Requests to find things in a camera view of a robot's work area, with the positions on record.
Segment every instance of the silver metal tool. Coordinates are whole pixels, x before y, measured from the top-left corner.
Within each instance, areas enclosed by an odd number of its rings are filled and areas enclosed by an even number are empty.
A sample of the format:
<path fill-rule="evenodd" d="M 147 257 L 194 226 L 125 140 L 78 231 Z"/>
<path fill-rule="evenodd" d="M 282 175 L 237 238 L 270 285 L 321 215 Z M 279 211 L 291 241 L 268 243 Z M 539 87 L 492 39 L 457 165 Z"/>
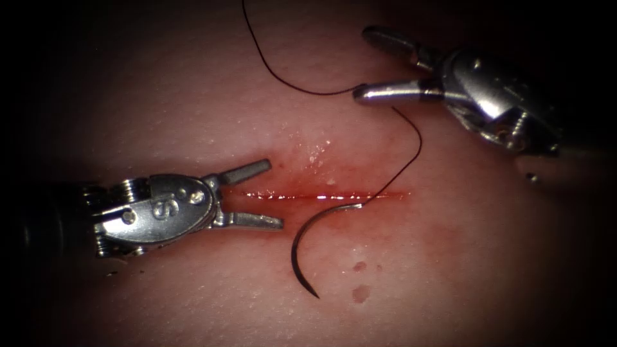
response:
<path fill-rule="evenodd" d="M 243 212 L 223 212 L 222 185 L 238 184 L 271 169 L 263 159 L 201 178 L 177 174 L 123 181 L 109 191 L 86 194 L 93 206 L 97 256 L 141 255 L 182 236 L 215 228 L 278 231 L 283 220 Z"/>
<path fill-rule="evenodd" d="M 390 28 L 370 26 L 362 36 L 432 77 L 362 86 L 353 92 L 358 103 L 443 102 L 467 130 L 490 143 L 520 154 L 557 154 L 562 139 L 557 111 L 514 68 L 471 48 L 442 54 Z"/>

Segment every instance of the metal screw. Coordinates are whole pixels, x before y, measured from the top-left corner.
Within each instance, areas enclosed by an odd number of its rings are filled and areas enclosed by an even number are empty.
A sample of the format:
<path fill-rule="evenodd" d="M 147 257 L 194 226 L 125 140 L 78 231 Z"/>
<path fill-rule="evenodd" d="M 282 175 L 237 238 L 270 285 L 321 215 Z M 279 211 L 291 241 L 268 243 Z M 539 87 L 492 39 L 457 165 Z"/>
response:
<path fill-rule="evenodd" d="M 122 213 L 122 221 L 125 224 L 133 224 L 135 223 L 135 220 L 137 220 L 137 215 L 135 214 L 135 212 L 126 211 L 125 213 Z"/>
<path fill-rule="evenodd" d="M 196 191 L 194 193 L 191 194 L 191 198 L 188 202 L 190 202 L 193 205 L 198 205 L 201 204 L 202 202 L 204 202 L 206 196 L 204 194 L 203 191 Z"/>
<path fill-rule="evenodd" d="M 186 190 L 184 188 L 178 189 L 177 198 L 179 200 L 184 200 L 186 198 Z"/>

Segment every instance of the skin surface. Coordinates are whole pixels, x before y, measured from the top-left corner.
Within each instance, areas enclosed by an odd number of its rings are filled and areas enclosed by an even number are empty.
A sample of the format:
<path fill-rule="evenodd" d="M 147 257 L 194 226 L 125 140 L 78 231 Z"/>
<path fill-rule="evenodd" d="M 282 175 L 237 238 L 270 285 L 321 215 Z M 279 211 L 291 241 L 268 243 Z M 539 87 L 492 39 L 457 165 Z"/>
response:
<path fill-rule="evenodd" d="M 359 33 L 369 24 L 443 49 L 469 42 L 557 92 L 567 87 L 543 46 L 549 31 L 496 25 L 514 15 L 376 3 L 249 1 L 247 11 L 272 68 L 312 91 L 425 76 L 365 44 Z M 301 243 L 317 300 L 292 273 L 295 232 L 322 209 L 375 193 L 415 153 L 418 134 L 388 108 L 276 81 L 239 1 L 82 10 L 41 58 L 45 73 L 33 73 L 37 102 L 26 108 L 36 116 L 19 133 L 24 175 L 110 185 L 267 157 L 270 172 L 225 190 L 226 209 L 286 224 L 279 233 L 202 231 L 130 259 L 115 276 L 79 281 L 64 271 L 29 298 L 30 329 L 41 333 L 34 342 L 548 344 L 590 334 L 603 298 L 601 285 L 588 284 L 603 271 L 593 252 L 608 219 L 603 200 L 536 190 L 513 157 L 442 106 L 405 105 L 424 139 L 418 160 L 383 198 L 319 221 Z"/>

